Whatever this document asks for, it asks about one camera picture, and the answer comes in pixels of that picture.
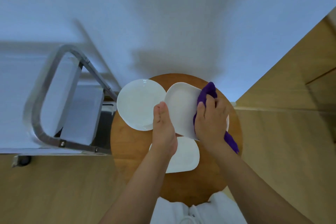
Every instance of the purple cloth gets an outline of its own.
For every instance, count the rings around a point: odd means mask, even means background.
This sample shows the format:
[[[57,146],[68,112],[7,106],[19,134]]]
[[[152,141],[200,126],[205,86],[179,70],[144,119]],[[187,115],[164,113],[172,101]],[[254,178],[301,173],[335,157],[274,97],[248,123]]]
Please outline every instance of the purple cloth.
[[[213,82],[209,82],[202,90],[201,93],[199,94],[197,98],[197,105],[199,102],[203,102],[204,106],[206,107],[206,100],[207,100],[207,95],[212,96],[213,98],[217,98],[217,93],[216,93],[216,87],[213,84]],[[196,119],[196,114],[194,115],[193,123],[195,127],[195,119]],[[238,154],[239,149],[237,143],[233,140],[233,137],[225,131],[224,135],[224,140],[225,142],[231,147],[231,149]]]

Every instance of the wooden floor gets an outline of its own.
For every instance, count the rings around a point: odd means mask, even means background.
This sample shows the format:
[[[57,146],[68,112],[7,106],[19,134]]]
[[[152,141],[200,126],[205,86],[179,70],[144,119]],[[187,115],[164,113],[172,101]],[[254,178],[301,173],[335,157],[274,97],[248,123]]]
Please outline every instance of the wooden floor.
[[[317,112],[238,110],[243,159],[315,223],[336,222],[336,155]],[[125,184],[108,156],[0,156],[0,223],[97,223]]]

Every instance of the round wooden table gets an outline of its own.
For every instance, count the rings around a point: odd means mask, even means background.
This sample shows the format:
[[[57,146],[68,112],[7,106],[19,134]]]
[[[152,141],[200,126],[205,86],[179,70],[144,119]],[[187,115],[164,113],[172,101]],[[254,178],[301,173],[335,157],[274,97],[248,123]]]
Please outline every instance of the round wooden table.
[[[202,89],[207,82],[187,74],[162,74],[150,78],[158,82],[166,91],[176,82],[186,82]],[[219,98],[230,102],[217,90]],[[243,150],[243,136],[236,111],[229,113],[229,133],[237,142],[239,155]],[[152,143],[152,131],[138,131],[129,127],[116,112],[111,126],[111,152],[115,165],[128,182]],[[160,196],[170,202],[183,202],[187,206],[207,202],[209,197],[226,187],[215,159],[208,154],[202,144],[199,147],[199,164],[191,171],[166,174]]]

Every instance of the round white plate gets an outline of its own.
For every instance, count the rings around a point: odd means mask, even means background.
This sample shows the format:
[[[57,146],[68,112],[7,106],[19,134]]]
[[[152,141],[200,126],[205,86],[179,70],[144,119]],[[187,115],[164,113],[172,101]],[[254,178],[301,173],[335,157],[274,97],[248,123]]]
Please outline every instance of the round white plate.
[[[191,171],[200,161],[200,150],[195,140],[182,136],[177,138],[177,143],[176,153],[170,159],[166,174]]]
[[[199,88],[185,82],[177,82],[168,89],[165,96],[175,132],[194,140],[198,140],[195,135],[193,118],[197,111],[197,98],[200,93]],[[226,118],[226,130],[228,129],[229,116]]]
[[[117,99],[117,109],[121,118],[136,130],[153,129],[153,108],[163,101],[164,88],[155,81],[139,79],[124,86]]]

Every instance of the white wall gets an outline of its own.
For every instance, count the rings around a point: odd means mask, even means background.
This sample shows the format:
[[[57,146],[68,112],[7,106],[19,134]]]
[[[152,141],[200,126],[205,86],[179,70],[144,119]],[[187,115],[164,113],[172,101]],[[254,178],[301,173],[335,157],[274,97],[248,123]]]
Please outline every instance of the white wall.
[[[117,90],[179,72],[237,100],[336,0],[1,0],[0,41],[86,43]]]

